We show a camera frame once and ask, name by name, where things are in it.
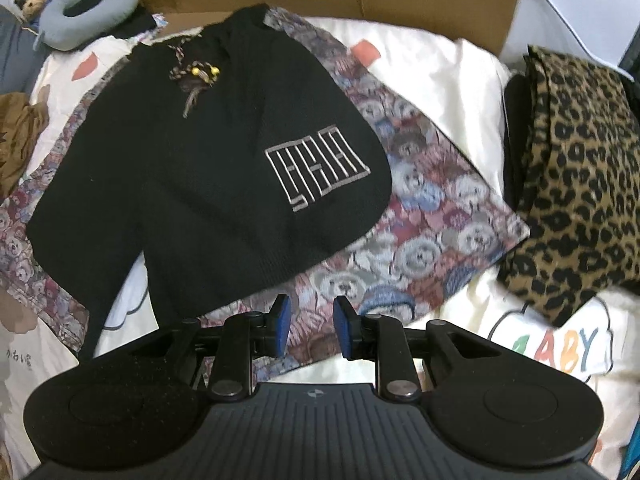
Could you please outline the black bear-pattern shorts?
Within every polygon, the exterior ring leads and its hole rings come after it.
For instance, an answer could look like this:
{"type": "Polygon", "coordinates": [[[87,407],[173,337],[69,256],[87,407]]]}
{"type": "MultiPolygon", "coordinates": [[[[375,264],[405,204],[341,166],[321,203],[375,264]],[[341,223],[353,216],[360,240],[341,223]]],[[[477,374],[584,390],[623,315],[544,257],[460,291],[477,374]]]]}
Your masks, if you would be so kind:
{"type": "Polygon", "coordinates": [[[217,323],[292,301],[286,370],[332,304],[411,323],[528,237],[413,102],[270,6],[136,47],[1,207],[1,285],[83,359],[119,302],[217,323]]]}

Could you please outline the leopard print garment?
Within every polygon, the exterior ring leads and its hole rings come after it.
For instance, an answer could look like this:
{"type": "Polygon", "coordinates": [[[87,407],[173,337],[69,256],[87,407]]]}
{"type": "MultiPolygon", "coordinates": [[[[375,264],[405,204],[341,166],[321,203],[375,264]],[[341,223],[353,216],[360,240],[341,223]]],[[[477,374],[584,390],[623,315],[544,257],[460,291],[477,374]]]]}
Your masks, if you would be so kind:
{"type": "Polygon", "coordinates": [[[530,234],[500,278],[561,326],[598,292],[639,283],[639,122],[614,70],[538,46],[524,61],[504,190],[530,234]]]}

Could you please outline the brown crumpled garment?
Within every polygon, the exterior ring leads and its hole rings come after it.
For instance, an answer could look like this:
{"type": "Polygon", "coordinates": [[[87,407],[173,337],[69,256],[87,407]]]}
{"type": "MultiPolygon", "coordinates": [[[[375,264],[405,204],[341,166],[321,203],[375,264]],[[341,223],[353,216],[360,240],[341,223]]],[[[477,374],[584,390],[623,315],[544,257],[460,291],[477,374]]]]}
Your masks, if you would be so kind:
{"type": "Polygon", "coordinates": [[[41,89],[35,104],[29,102],[29,96],[23,92],[1,96],[1,200],[5,200],[17,186],[40,134],[49,125],[48,96],[48,86],[41,89]]]}

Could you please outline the black cloth under pillow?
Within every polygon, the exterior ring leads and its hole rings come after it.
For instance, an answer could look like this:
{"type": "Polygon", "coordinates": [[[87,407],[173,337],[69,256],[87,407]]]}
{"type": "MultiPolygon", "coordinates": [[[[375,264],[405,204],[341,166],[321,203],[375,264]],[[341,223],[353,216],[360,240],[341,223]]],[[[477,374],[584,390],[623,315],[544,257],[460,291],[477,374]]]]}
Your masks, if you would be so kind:
{"type": "MultiPolygon", "coordinates": [[[[74,18],[75,16],[92,10],[102,1],[103,0],[80,0],[78,3],[67,8],[64,11],[64,15],[69,18],[74,18]]],[[[153,15],[146,10],[142,4],[138,4],[136,10],[134,10],[128,18],[125,18],[121,23],[112,26],[105,32],[101,32],[96,38],[114,36],[118,39],[127,39],[154,28],[157,28],[157,24],[153,15]]]]}

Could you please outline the light blue neck pillow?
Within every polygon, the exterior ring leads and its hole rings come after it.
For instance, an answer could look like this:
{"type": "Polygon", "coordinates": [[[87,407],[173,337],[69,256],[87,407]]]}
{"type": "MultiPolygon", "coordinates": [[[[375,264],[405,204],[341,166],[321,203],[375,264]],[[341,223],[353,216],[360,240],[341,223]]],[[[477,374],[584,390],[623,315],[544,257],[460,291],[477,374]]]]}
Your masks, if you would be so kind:
{"type": "Polygon", "coordinates": [[[42,44],[58,51],[70,51],[102,32],[119,25],[134,13],[140,0],[101,0],[96,6],[75,16],[66,15],[81,0],[51,0],[39,18],[34,50],[42,44]]]}

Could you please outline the grey-blue blanket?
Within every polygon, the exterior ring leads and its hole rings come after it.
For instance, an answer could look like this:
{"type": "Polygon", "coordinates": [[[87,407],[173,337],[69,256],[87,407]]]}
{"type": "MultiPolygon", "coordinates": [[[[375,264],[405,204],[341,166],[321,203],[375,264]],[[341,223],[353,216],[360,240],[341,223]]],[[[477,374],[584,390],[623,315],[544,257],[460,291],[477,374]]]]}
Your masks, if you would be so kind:
{"type": "Polygon", "coordinates": [[[7,8],[1,8],[0,84],[1,93],[23,92],[28,96],[50,51],[34,49],[37,34],[7,8]]]}

